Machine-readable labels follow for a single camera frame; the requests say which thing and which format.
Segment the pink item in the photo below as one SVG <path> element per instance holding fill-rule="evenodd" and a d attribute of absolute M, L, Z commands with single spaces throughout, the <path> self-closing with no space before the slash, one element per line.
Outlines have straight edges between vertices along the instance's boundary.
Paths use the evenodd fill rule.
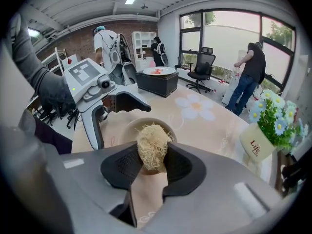
<path fill-rule="evenodd" d="M 151 62 L 150 62 L 150 66 L 149 66 L 150 68 L 155 68 L 156 67 L 156 63 L 152 60 Z"/>

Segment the floor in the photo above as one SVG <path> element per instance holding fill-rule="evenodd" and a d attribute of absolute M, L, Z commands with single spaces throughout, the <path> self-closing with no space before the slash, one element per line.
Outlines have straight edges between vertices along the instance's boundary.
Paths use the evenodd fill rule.
<path fill-rule="evenodd" d="M 180 84 L 181 86 L 186 86 L 187 82 L 183 81 L 183 80 L 178 80 L 178 84 Z M 205 93 L 204 91 L 202 91 L 201 93 L 203 96 L 213 100 L 214 102 L 220 104 L 221 106 L 225 107 L 226 105 L 223 104 L 221 101 L 222 101 L 222 98 L 221 97 L 217 97 L 215 95 L 214 92 L 208 92 L 208 93 Z M 71 124 L 71 128 L 68 129 L 66 127 L 66 124 L 68 122 L 67 120 L 67 117 L 68 115 L 66 115 L 62 120 L 60 118 L 56 118 L 52 124 L 52 128 L 57 131 L 58 133 L 64 135 L 65 137 L 69 138 L 69 139 L 73 139 L 73 136 L 74 136 L 74 123 L 72 121 L 72 124 Z M 243 112 L 241 113 L 241 115 L 239 116 L 241 117 L 244 121 L 246 121 L 247 123 L 250 123 L 249 121 L 249 117 L 248 117 L 248 112 L 246 109 L 243 110 Z"/>

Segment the white wall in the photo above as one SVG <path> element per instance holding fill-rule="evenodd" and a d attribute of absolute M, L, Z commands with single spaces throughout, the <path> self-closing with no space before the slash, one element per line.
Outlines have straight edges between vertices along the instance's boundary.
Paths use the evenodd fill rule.
<path fill-rule="evenodd" d="M 174 9 L 174 5 L 169 7 L 170 13 L 168 13 L 168 9 L 165 9 L 162 12 L 162 17 L 158 22 L 158 33 L 160 39 L 164 42 L 166 46 L 167 56 L 169 59 L 170 66 L 174 66 L 176 64 L 176 58 L 179 54 L 179 16 L 181 14 L 186 14 L 194 11 L 198 11 L 201 9 L 243 9 L 250 10 L 255 12 L 262 12 L 268 16 L 280 19 L 289 25 L 296 27 L 296 50 L 293 62 L 293 68 L 290 74 L 289 82 L 286 85 L 283 97 L 287 95 L 290 87 L 292 86 L 293 79 L 297 76 L 296 73 L 298 69 L 300 69 L 299 57 L 302 55 L 303 49 L 307 53 L 311 52 L 310 47 L 307 44 L 301 43 L 303 39 L 308 39 L 304 35 L 302 31 L 302 26 L 297 18 L 297 15 L 293 12 L 293 9 L 289 6 L 288 3 L 282 2 L 280 0 L 206 0 L 201 2 L 202 0 L 193 1 L 191 5 L 188 5 L 188 0 L 177 3 L 176 10 Z"/>

